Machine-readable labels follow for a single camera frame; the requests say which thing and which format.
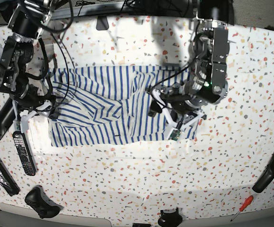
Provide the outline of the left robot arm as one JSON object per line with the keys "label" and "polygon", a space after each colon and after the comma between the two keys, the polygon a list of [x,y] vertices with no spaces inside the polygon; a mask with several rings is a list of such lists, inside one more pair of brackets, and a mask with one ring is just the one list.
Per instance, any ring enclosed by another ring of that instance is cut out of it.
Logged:
{"label": "left robot arm", "polygon": [[193,4],[197,8],[195,36],[189,46],[193,59],[184,69],[147,89],[153,98],[148,115],[163,114],[166,140],[190,137],[198,122],[206,119],[202,107],[217,105],[228,94],[227,27],[234,24],[233,2],[195,0]]}

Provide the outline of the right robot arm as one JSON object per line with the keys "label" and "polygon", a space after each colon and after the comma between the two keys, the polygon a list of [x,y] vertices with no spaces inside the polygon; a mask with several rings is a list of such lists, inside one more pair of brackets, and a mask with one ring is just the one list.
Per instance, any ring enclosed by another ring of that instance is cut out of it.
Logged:
{"label": "right robot arm", "polygon": [[[0,57],[0,93],[9,94],[15,116],[12,119],[2,117],[0,136],[10,124],[25,133],[30,118],[39,114],[50,116],[55,111],[56,96],[48,75],[48,56],[41,35],[56,5],[55,0],[22,0],[11,16],[8,27],[13,34],[7,38]],[[34,55],[34,41],[39,42],[44,59],[39,76],[26,71]]]}

